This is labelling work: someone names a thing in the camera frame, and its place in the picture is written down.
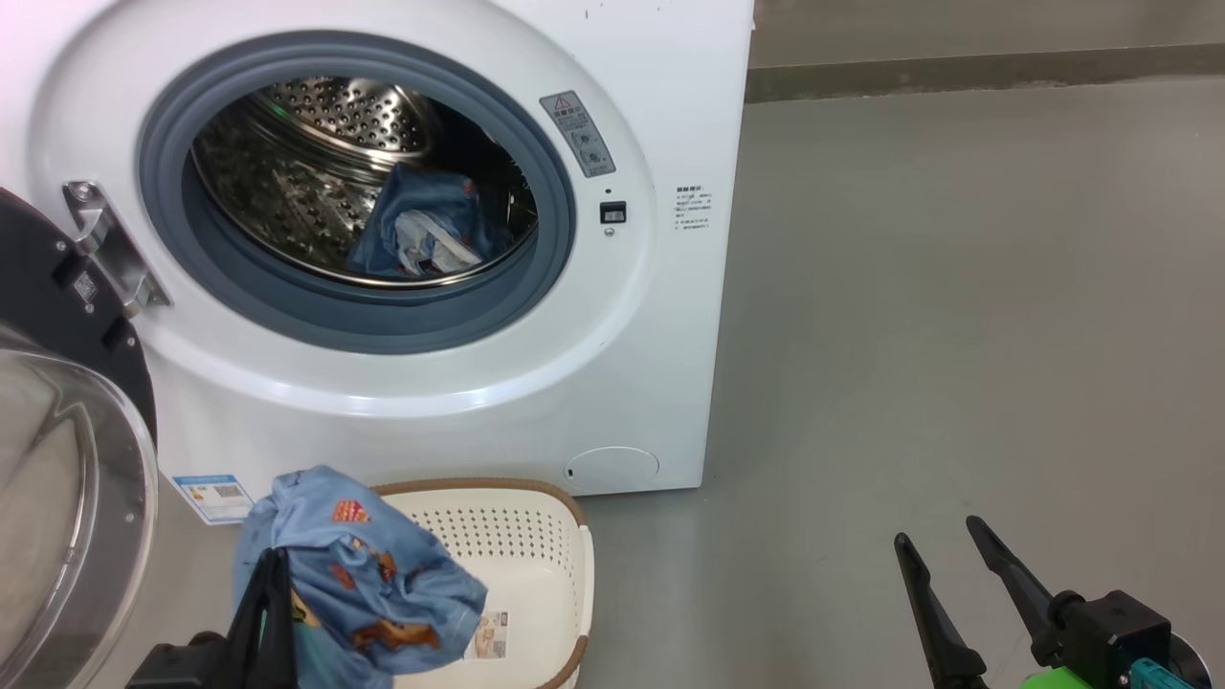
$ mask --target concrete floor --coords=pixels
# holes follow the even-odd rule
[[[1221,113],[1225,81],[748,108],[707,482],[586,500],[581,687],[930,685],[900,530],[1016,687],[971,512],[1050,588],[1123,588],[1225,667]],[[233,542],[168,495],[92,687],[225,626]]]

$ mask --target basket label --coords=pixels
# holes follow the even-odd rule
[[[477,634],[463,652],[466,661],[497,661],[506,657],[506,640],[511,634],[511,613],[485,611],[477,625]]]

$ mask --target door glass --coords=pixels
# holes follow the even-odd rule
[[[114,385],[0,324],[0,687],[97,669],[145,571],[156,472]]]

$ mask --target plastic laundry basket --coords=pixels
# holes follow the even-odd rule
[[[396,689],[572,689],[587,651],[595,554],[587,517],[535,481],[445,479],[375,490],[489,587],[464,660]]]

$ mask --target white washing machine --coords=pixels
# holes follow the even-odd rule
[[[316,463],[695,487],[751,11],[4,0],[0,188],[123,294],[207,521]]]

